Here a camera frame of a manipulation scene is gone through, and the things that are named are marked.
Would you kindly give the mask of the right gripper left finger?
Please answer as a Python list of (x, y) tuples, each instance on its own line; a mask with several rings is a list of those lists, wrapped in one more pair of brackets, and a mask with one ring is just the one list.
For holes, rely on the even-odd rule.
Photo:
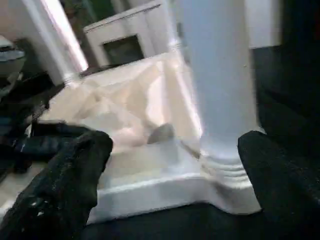
[(80, 239), (112, 150), (112, 139), (102, 131), (74, 139), (17, 196), (0, 223), (0, 238)]

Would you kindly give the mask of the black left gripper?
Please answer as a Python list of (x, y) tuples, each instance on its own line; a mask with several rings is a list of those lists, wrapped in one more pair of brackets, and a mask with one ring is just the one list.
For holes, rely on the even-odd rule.
[(0, 100), (2, 174), (9, 171), (24, 174), (32, 164), (29, 157), (50, 159), (77, 137), (96, 132), (82, 125), (65, 122), (37, 122), (50, 108), (50, 100), (64, 87), (64, 82), (54, 84), (48, 74), (37, 74), (19, 81)]

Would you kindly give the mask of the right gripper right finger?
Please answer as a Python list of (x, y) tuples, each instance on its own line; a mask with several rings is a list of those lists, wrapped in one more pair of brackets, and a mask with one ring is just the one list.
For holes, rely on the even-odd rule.
[(273, 240), (320, 238), (320, 162), (250, 131), (238, 153)]

